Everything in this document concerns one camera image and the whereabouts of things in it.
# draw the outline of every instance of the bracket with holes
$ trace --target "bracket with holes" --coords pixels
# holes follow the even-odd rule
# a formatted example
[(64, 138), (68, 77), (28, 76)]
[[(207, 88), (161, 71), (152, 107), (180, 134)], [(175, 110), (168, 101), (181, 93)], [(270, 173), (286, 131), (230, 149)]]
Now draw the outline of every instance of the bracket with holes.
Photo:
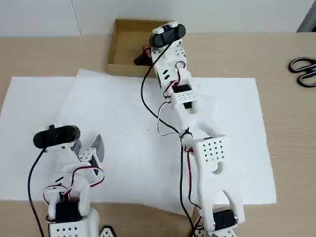
[(202, 163), (212, 171), (215, 171), (218, 164), (226, 159), (226, 136), (199, 140), (196, 147)]
[(171, 100), (174, 104), (183, 104), (187, 102), (197, 101), (198, 97), (193, 92), (193, 90), (188, 90), (188, 91), (173, 93)]
[(104, 227), (103, 231), (100, 234), (100, 237), (117, 237), (113, 228), (111, 226)]
[(226, 228), (219, 231), (214, 231), (209, 234), (205, 230), (196, 230), (197, 237), (237, 237), (232, 228)]
[(90, 208), (81, 221), (53, 223), (49, 225), (50, 237), (98, 237), (99, 214)]
[(83, 152), (81, 152), (79, 154), (79, 160), (80, 161), (91, 161), (92, 160), (92, 156), (96, 153), (96, 149), (95, 148), (88, 148), (86, 150), (84, 150)]

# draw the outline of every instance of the black cable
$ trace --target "black cable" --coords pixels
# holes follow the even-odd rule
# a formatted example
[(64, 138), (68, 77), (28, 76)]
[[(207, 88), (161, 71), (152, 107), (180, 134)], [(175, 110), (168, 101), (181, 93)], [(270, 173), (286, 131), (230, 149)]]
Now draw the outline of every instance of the black cable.
[(30, 170), (29, 178), (28, 178), (28, 195), (29, 195), (29, 202), (30, 202), (30, 206), (31, 206), (31, 208), (32, 208), (32, 211), (33, 211), (33, 213), (34, 213), (36, 222), (37, 222), (37, 224), (38, 224), (38, 226), (39, 226), (39, 232), (40, 232), (41, 237), (44, 237), (45, 235), (44, 235), (43, 229), (42, 229), (42, 227), (41, 227), (41, 225), (40, 225), (40, 220), (39, 220), (38, 214), (36, 213), (36, 210), (35, 210), (35, 207), (34, 207), (34, 204), (33, 204), (33, 201), (32, 201), (31, 190), (30, 190), (30, 184), (31, 184), (31, 176), (32, 176), (33, 170), (34, 170), (36, 164), (38, 163), (40, 157), (41, 157), (41, 156), (43, 155), (43, 153), (45, 152), (45, 150), (46, 150), (46, 148), (44, 148), (44, 149), (40, 152), (39, 156), (38, 156), (37, 159), (35, 160), (34, 164), (32, 165), (32, 168), (31, 168), (31, 170)]
[(181, 203), (181, 206), (182, 206), (182, 209), (184, 211), (184, 213), (186, 214), (189, 222), (190, 222), (190, 225), (191, 225), (191, 232), (193, 231), (193, 236), (194, 237), (197, 237), (196, 236), (196, 233), (195, 233), (195, 228), (194, 228), (194, 224), (192, 222), (192, 219), (190, 217), (190, 215), (188, 214), (184, 204), (183, 204), (183, 200), (182, 200), (182, 183), (183, 183), (183, 146), (181, 144), (181, 165), (180, 165), (180, 203)]
[[(153, 67), (154, 67), (154, 65), (156, 64), (156, 62), (164, 55), (164, 53), (170, 48), (171, 45), (172, 45), (172, 43), (169, 44), (169, 45), (164, 49), (164, 51), (158, 56), (158, 58), (154, 61), (154, 63), (149, 67), (148, 71), (146, 72), (146, 74), (145, 74), (145, 76), (144, 76), (144, 78), (143, 78), (142, 85), (141, 85), (141, 87), (140, 87), (140, 97), (141, 97), (141, 99), (142, 99), (142, 102), (143, 102), (144, 106), (145, 106), (146, 109), (147, 109), (155, 118), (157, 118), (157, 119), (158, 119), (158, 116), (148, 107), (148, 105), (146, 104), (146, 102), (145, 102), (145, 100), (144, 100), (144, 95), (143, 95), (144, 84), (145, 84), (145, 80), (146, 80), (148, 74), (149, 74), (150, 71), (153, 69)], [(159, 118), (159, 121), (162, 122), (162, 123), (163, 123), (164, 125), (166, 125), (167, 127), (171, 128), (171, 129), (172, 129), (173, 131), (175, 131), (177, 134), (180, 134), (179, 131), (178, 131), (175, 127), (169, 125), (168, 123), (166, 123), (165, 121), (163, 121), (163, 120), (160, 119), (160, 118)]]

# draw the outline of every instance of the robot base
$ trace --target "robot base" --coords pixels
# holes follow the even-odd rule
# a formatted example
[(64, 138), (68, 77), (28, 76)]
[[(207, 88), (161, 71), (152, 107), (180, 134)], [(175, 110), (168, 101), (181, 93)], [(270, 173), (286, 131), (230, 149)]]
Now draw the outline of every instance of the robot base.
[[(90, 208), (81, 221), (54, 223), (49, 225), (50, 237), (99, 237), (99, 214)], [(100, 237), (116, 237), (112, 228), (105, 227)]]

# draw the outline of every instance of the scissor handle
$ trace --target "scissor handle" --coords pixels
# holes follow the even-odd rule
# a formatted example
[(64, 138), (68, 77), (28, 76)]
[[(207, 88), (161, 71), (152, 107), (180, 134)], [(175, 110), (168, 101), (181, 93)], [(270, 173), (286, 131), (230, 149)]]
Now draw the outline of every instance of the scissor handle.
[(297, 78), (297, 83), (303, 87), (316, 87), (316, 82), (315, 83), (305, 83), (304, 80), (307, 78), (311, 78), (313, 76), (316, 76), (316, 71), (310, 71), (307, 74), (301, 75)]
[[(295, 63), (297, 63), (297, 62), (309, 62), (310, 65), (303, 66), (300, 68), (294, 68)], [(308, 58), (308, 57), (295, 58), (288, 65), (288, 70), (292, 73), (300, 73), (300, 72), (312, 70), (313, 68), (316, 68), (316, 60), (313, 58)]]

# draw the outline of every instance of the brown box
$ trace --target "brown box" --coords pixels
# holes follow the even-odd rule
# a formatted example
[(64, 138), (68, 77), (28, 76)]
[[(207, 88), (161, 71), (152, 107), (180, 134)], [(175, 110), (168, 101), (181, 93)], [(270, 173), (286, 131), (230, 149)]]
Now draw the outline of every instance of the brown box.
[(109, 74), (143, 77), (148, 66), (136, 66), (133, 60), (149, 45), (152, 30), (170, 21), (117, 19), (115, 21), (107, 69)]

